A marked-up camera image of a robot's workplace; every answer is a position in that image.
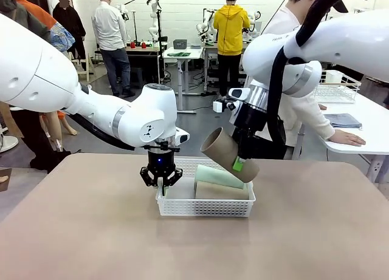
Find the person's right hand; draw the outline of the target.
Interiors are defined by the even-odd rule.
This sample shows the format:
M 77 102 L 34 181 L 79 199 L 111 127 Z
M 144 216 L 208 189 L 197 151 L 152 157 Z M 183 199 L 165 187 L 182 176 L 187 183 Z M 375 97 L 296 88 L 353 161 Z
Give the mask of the person's right hand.
M 328 140 L 330 142 L 352 146 L 363 146 L 366 144 L 366 141 L 359 136 L 339 129 L 335 130 L 335 133 Z

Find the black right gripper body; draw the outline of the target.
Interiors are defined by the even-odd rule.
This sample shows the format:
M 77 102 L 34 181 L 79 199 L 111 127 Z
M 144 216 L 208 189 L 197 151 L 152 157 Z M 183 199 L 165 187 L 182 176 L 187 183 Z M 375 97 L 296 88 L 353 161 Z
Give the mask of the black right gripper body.
M 247 103 L 241 103 L 232 113 L 230 122 L 235 127 L 232 138 L 237 144 L 254 142 L 260 138 L 258 132 L 267 123 L 267 114 Z

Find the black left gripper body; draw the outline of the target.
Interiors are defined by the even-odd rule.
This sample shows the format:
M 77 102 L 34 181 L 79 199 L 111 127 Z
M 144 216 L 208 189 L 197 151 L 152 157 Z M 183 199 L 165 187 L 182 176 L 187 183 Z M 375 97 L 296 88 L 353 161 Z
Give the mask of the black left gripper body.
M 152 174 L 171 174 L 176 169 L 174 164 L 174 152 L 164 153 L 148 152 L 147 168 Z

